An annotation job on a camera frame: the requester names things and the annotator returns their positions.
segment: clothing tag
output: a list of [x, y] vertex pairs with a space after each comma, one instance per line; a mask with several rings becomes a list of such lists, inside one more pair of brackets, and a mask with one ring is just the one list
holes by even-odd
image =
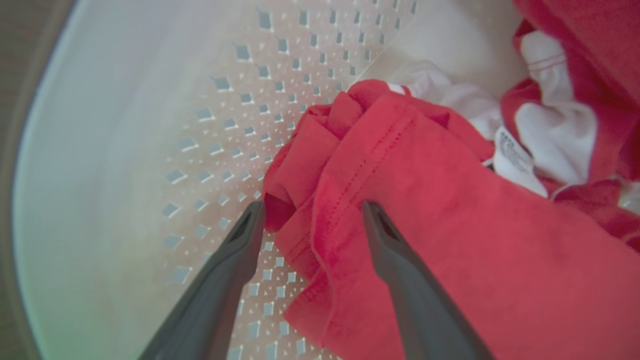
[[504, 127], [495, 133], [493, 170], [496, 174], [526, 187], [542, 197], [548, 197], [547, 189], [533, 173], [533, 159]]

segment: laundry basket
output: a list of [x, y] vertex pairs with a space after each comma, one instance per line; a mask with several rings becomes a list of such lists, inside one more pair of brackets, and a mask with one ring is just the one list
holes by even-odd
[[[14, 3], [3, 306], [46, 359], [140, 354], [309, 106], [417, 60], [496, 96], [526, 75], [509, 0]], [[283, 319], [305, 282], [273, 238], [228, 358], [336, 359]]]

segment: perforated basket wall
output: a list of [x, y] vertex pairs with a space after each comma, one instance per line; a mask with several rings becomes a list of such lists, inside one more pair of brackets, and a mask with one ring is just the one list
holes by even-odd
[[[264, 0], [244, 10], [240, 32], [198, 89], [166, 159], [163, 222], [154, 269], [176, 299], [247, 204], [262, 196], [274, 155], [302, 113], [331, 103], [412, 20], [414, 0]], [[229, 359], [336, 359], [282, 318], [305, 287], [265, 234], [243, 290]]]

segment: white care label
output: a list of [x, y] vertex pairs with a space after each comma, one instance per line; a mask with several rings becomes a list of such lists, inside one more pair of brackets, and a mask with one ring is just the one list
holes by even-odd
[[542, 197], [548, 197], [547, 189], [533, 172], [533, 159], [509, 130], [500, 126], [495, 133], [493, 171], [512, 183], [526, 187]]

